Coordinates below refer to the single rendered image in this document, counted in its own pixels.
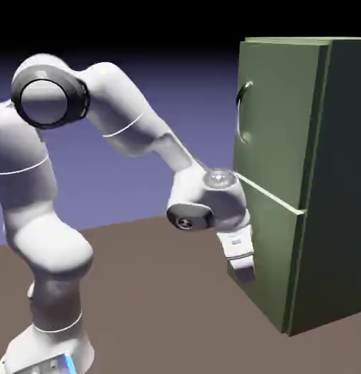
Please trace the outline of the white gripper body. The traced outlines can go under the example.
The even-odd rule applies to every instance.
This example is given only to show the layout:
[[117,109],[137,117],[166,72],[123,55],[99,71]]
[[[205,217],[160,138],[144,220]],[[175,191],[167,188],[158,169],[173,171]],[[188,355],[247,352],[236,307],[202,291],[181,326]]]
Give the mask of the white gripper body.
[[218,232],[225,258],[233,269],[254,269],[254,246],[251,225],[235,232]]

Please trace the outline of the short green cabinet door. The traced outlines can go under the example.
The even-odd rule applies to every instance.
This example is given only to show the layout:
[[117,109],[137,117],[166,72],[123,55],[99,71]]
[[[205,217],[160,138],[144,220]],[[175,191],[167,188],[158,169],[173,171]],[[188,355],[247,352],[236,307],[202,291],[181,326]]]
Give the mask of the short green cabinet door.
[[286,207],[244,177],[240,178],[251,214],[256,278],[244,283],[230,277],[280,331],[286,331],[292,260],[297,254],[305,213]]

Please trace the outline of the green cabinet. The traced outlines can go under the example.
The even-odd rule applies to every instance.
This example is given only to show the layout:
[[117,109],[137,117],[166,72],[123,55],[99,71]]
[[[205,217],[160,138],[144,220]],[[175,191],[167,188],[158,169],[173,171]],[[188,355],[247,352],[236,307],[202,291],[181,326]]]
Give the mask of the green cabinet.
[[361,312],[361,38],[251,39],[330,43],[288,293],[284,333],[297,335]]

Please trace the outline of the tall green cabinet door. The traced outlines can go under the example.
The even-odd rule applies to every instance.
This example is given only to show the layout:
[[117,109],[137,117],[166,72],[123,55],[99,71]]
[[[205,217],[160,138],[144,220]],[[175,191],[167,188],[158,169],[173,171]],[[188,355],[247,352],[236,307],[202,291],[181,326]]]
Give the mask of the tall green cabinet door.
[[251,80],[235,138],[235,170],[296,210],[305,209],[329,42],[242,42],[238,90]]

